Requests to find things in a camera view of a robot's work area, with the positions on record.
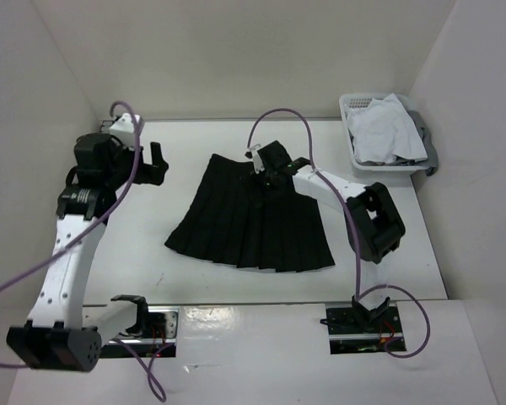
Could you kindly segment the black pleated skirt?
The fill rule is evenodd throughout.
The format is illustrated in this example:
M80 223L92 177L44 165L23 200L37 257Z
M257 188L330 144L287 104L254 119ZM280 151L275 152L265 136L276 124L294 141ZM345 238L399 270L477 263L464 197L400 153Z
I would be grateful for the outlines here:
M334 266L317 201L289 190L256 205L242 182L252 170L251 163L213 154L165 246L186 257L278 273Z

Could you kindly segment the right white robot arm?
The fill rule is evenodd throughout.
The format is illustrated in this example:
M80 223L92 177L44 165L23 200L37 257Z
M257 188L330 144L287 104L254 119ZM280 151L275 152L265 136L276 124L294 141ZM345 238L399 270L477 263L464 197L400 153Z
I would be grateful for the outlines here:
M285 192L316 200L340 213L345 219L348 243L356 256L355 293L351 299L353 324L370 332L382 321L390 298L364 303L362 276L378 279L383 259L401 243L406 227L387 187L348 181L317 167L311 158L292 159L278 141L247 149L245 157L253 171L245 183L256 202L282 196Z

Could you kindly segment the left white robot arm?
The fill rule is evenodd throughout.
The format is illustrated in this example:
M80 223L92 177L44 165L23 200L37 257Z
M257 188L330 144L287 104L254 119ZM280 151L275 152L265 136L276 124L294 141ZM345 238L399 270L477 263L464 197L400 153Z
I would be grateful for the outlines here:
M102 348L124 332L138 338L154 317L140 295L119 294L95 321L83 318L83 299L95 252L105 233L106 212L128 181L159 186L169 169L159 143L150 144L152 161L141 151L107 133L77 139L76 165L67 174L57 199L57 236L46 277L27 321L11 326L7 345L32 370L90 372Z

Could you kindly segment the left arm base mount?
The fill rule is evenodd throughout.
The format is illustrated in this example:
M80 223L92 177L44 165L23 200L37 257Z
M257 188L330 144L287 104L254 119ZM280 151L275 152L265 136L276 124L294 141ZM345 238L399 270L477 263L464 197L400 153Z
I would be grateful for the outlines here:
M148 307L148 324L142 332L120 332L121 340L141 359L174 358L179 324L179 306L151 305Z

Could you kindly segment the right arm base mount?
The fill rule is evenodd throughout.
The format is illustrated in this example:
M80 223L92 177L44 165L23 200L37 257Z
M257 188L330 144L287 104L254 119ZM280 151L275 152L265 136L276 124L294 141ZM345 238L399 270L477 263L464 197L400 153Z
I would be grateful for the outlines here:
M320 324L326 327L332 355L383 353L386 343L393 352L406 351L396 305L390 305L380 318L368 326L358 324L350 304L327 305Z

